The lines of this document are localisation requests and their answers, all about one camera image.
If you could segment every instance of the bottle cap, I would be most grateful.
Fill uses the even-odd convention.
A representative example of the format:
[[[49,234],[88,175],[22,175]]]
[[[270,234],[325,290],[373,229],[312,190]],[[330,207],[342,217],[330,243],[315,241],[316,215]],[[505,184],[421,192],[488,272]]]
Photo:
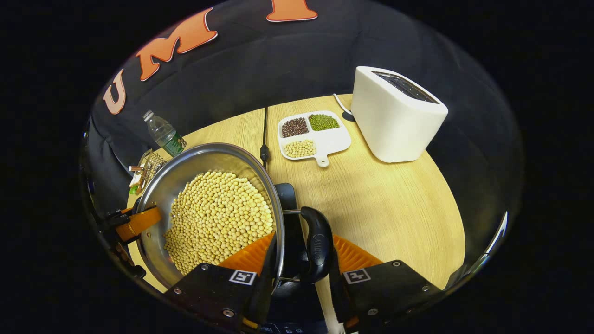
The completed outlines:
[[[149,111],[147,111],[147,112],[146,112],[146,114],[144,114],[144,116],[143,116],[143,118],[144,118],[144,121],[145,121],[145,122],[146,122],[146,121],[148,121],[148,120],[149,120],[149,118],[151,118],[153,115],[154,115],[154,114],[153,114],[153,112],[152,112],[152,111],[150,111],[150,110],[149,110]]]

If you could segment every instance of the black handle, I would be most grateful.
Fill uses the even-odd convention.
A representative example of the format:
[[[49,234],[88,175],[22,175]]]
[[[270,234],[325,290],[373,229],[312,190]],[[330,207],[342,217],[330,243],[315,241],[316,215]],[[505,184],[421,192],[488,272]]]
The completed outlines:
[[[318,210],[304,206],[301,216],[309,226],[306,242],[309,270],[301,274],[300,279],[301,282],[316,283],[330,272],[334,254],[332,230],[326,217]]]

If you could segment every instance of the green bottle label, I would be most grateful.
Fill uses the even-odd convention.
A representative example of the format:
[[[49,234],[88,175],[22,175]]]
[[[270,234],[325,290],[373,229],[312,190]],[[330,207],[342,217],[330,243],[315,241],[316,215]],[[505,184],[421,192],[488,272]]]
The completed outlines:
[[[184,150],[186,141],[176,132],[173,138],[163,146],[163,149],[171,156],[176,156]]]

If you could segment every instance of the white toaster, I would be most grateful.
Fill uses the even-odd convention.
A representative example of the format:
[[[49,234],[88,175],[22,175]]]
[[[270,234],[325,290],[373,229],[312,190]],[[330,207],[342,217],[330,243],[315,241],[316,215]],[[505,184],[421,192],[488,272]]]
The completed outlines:
[[[446,106],[411,79],[359,66],[351,113],[373,154],[383,162],[416,160],[447,115]]]

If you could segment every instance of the black cable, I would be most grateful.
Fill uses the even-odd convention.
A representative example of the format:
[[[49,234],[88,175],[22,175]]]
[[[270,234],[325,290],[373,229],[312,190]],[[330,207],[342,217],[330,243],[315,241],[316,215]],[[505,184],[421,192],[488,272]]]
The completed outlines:
[[[266,119],[268,118],[268,107],[264,109],[264,134],[262,135],[262,147],[260,147],[260,159],[262,159],[262,165],[266,169],[266,161],[270,157],[270,151],[266,146]]]

